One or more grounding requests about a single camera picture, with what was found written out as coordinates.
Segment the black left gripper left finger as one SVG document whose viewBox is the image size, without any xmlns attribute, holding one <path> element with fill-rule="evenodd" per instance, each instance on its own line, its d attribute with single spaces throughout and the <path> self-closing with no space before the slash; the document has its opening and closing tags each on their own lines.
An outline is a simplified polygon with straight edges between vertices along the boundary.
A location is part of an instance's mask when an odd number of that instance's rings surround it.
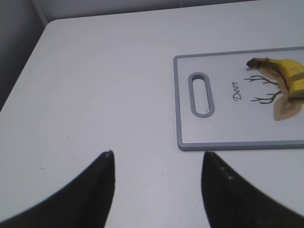
<svg viewBox="0 0 304 228">
<path fill-rule="evenodd" d="M 114 153 L 101 153 L 61 190 L 0 223 L 2 228 L 103 228 L 115 190 Z"/>
</svg>

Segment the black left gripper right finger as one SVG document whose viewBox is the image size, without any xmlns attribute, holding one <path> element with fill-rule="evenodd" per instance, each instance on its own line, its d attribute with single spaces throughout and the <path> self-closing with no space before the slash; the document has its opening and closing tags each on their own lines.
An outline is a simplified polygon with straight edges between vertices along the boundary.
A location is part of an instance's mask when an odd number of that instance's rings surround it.
<svg viewBox="0 0 304 228">
<path fill-rule="evenodd" d="M 212 228 L 304 226 L 303 216 L 261 192 L 214 152 L 204 153 L 201 193 Z"/>
</svg>

